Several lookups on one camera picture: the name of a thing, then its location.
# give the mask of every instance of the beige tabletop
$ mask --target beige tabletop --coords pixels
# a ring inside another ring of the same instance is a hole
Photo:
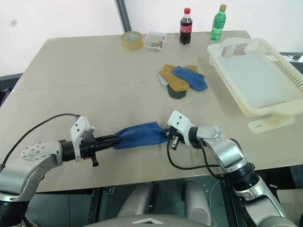
[[[242,146],[246,158],[257,169],[297,165],[303,116],[296,123],[253,134],[244,116],[214,68],[208,64],[206,48],[213,43],[209,33],[193,33],[190,45],[180,45],[178,34],[169,34],[161,53],[128,52],[119,36],[51,39],[45,43],[19,80],[14,92],[0,109],[0,160],[31,127],[60,113],[82,114],[96,127],[95,136],[112,134],[122,128],[157,121],[165,128],[174,110],[196,125],[216,123],[226,135]],[[249,38],[245,31],[224,32],[228,37]],[[197,64],[208,89],[187,91],[186,97],[169,97],[157,77],[164,64]],[[29,134],[16,148],[8,163],[27,145],[40,141],[70,140],[73,117],[61,117]],[[171,151],[180,166],[203,164],[200,150],[179,145]],[[209,163],[215,161],[207,150]],[[94,188],[101,186],[208,175],[206,169],[178,170],[166,154],[166,144],[106,149],[97,153],[98,167],[91,160],[70,161],[51,170],[39,185],[39,192]]]

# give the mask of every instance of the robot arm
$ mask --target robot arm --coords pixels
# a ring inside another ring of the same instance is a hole
[[[296,226],[286,219],[279,201],[255,173],[253,164],[246,160],[234,141],[226,138],[220,126],[196,127],[178,111],[171,114],[168,125],[169,137],[174,139],[172,149],[176,149],[180,140],[175,135],[181,134],[186,145],[194,145],[193,147],[197,148],[198,144],[212,151],[236,195],[244,200],[244,206],[256,226],[271,226],[273,219],[274,223]]]
[[[81,158],[91,158],[93,166],[97,166],[95,152],[120,141],[114,135],[94,138],[94,129],[86,117],[80,116],[71,128],[71,141],[34,144],[0,172],[1,227],[20,225],[29,201],[49,170]]]

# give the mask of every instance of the white plastic tray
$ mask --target white plastic tray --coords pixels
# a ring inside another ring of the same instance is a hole
[[[149,32],[144,40],[144,47],[148,51],[161,52],[165,47],[167,34],[160,32]],[[150,46],[152,42],[163,42],[162,47]]]
[[[254,133],[294,123],[303,112],[303,75],[263,39],[230,38],[209,45],[210,64],[247,116]]]

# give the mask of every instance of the blue towel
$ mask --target blue towel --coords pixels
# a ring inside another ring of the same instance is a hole
[[[187,68],[177,66],[171,72],[180,79],[185,80],[196,91],[203,91],[207,89],[207,84],[204,81],[204,76],[200,73],[194,72]]]
[[[167,141],[164,130],[157,122],[131,126],[115,133],[121,139],[114,149],[133,148],[137,146],[160,144]]]

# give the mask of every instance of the white wall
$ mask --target white wall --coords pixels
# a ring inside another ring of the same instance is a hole
[[[114,0],[0,0],[0,76],[24,72],[48,38],[122,33]]]
[[[225,30],[247,30],[279,51],[303,51],[303,0],[125,0],[132,30],[179,32],[185,7],[193,31],[209,31],[220,4],[226,4]]]

